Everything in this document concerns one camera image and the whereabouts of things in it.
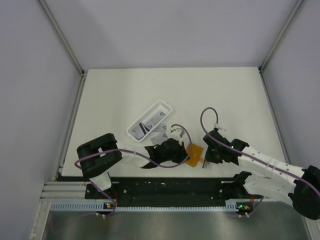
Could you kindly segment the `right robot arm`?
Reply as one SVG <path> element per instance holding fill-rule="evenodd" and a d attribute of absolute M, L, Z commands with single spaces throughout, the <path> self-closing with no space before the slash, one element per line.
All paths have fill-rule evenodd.
<path fill-rule="evenodd" d="M 228 141 L 217 128 L 208 132 L 203 141 L 207 144 L 205 160 L 214 164 L 232 163 L 245 170 L 243 180 L 233 185 L 239 198 L 260 195 L 292 206 L 300 215 L 320 218 L 320 170 L 294 166 L 269 157 L 247 142 L 235 138 Z"/>

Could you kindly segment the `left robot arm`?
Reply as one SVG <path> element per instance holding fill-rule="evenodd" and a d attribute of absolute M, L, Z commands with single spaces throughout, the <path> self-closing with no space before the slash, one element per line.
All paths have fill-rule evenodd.
<path fill-rule="evenodd" d="M 102 198 L 109 198 L 114 191 L 108 170 L 114 165 L 129 164 L 141 169 L 165 168 L 163 163 L 171 161 L 174 168 L 188 160 L 184 142 L 180 138 L 168 138 L 161 144 L 143 147 L 125 145 L 107 133 L 77 148 L 80 169 Z"/>

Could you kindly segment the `yellow leather card holder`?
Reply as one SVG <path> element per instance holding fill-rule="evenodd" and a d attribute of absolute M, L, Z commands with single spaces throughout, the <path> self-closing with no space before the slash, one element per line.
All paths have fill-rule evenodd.
<path fill-rule="evenodd" d="M 186 152 L 190 153 L 188 160 L 185 162 L 185 164 L 191 166 L 191 167 L 196 167 L 198 163 L 204 163 L 204 158 L 203 158 L 203 152 L 204 148 L 196 145 L 194 143 L 190 143 L 187 148 Z"/>

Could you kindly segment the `silver card black stripe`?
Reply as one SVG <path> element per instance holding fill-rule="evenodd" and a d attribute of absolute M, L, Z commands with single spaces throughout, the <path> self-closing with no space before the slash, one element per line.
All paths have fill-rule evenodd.
<path fill-rule="evenodd" d="M 210 159 L 211 159 L 210 150 L 207 149 L 205 153 L 202 154 L 202 157 L 203 157 L 202 168 L 205 169 L 210 164 Z"/>

